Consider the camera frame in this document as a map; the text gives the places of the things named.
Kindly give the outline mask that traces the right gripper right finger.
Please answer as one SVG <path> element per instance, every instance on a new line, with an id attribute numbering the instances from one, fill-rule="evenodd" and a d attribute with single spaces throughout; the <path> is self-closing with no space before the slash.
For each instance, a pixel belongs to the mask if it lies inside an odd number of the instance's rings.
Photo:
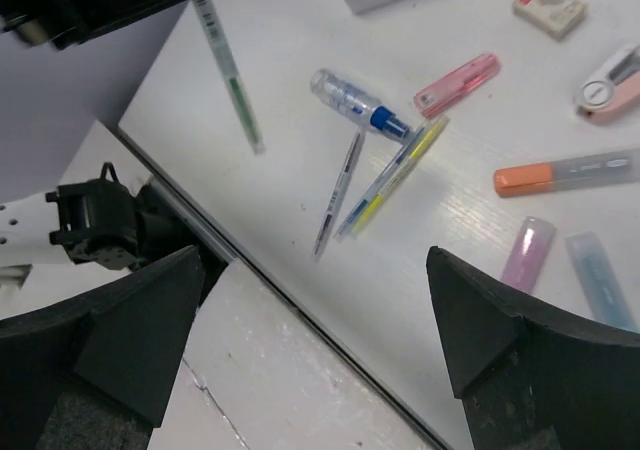
<path id="1" fill-rule="evenodd" d="M 639 336 L 426 259 L 439 338 L 476 449 L 636 449 Z"/>

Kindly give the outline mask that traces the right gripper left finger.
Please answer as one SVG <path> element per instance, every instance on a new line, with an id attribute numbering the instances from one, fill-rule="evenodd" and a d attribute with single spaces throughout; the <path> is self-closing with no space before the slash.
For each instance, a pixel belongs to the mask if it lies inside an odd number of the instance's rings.
<path id="1" fill-rule="evenodd" d="M 145 449 L 204 282 L 195 247 L 1 322 L 4 449 Z"/>

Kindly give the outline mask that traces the green clear gel pen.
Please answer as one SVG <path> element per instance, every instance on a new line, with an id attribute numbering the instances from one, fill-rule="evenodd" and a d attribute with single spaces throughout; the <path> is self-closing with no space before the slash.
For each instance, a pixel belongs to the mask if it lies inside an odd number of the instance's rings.
<path id="1" fill-rule="evenodd" d="M 261 154 L 265 151 L 262 132 L 216 8 L 212 0 L 192 0 L 192 3 L 246 138 L 254 153 Z"/>

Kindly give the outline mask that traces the yellow clear highlighter pen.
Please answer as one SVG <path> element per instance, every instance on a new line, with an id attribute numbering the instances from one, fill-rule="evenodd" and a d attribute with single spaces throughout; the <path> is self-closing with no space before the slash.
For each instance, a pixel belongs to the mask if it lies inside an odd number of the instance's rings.
<path id="1" fill-rule="evenodd" d="M 418 146 L 422 143 L 430 144 L 448 123 L 449 118 L 446 115 L 437 117 L 434 120 L 426 120 L 423 122 L 423 124 L 410 136 L 409 141 L 384 167 L 382 172 L 376 177 L 364 195 L 347 214 L 334 233 L 335 239 L 341 241 L 351 232 L 352 228 L 364 215 L 365 210 L 371 206 L 374 199 L 380 194 L 384 186 L 387 185 L 399 170 L 409 162 L 411 155 L 418 149 Z"/>

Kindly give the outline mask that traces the clear bottle blue cap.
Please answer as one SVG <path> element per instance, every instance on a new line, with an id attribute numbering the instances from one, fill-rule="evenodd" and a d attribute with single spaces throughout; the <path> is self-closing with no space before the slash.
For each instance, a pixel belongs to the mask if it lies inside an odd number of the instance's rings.
<path id="1" fill-rule="evenodd" d="M 327 69 L 312 76 L 310 89 L 322 103 L 359 127 L 375 130 L 397 142 L 405 141 L 412 131 L 378 98 Z"/>

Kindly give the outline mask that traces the pink transparent lead case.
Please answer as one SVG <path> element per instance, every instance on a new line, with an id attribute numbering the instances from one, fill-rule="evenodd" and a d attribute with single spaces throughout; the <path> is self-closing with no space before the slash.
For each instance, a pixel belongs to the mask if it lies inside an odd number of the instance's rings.
<path id="1" fill-rule="evenodd" d="M 500 68 L 494 54 L 481 54 L 420 90 L 414 105 L 424 118 L 434 118 L 495 77 Z"/>

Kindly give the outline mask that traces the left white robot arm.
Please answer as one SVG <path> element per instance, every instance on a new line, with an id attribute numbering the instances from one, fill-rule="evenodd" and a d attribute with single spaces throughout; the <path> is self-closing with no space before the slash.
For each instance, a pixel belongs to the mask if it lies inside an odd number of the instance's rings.
<path id="1" fill-rule="evenodd" d="M 29 46 L 83 44 L 187 0 L 1 0 L 3 30 Z M 190 244 L 178 217 L 133 196 L 106 162 L 98 177 L 1 206 L 1 279 L 39 264 L 137 270 Z"/>

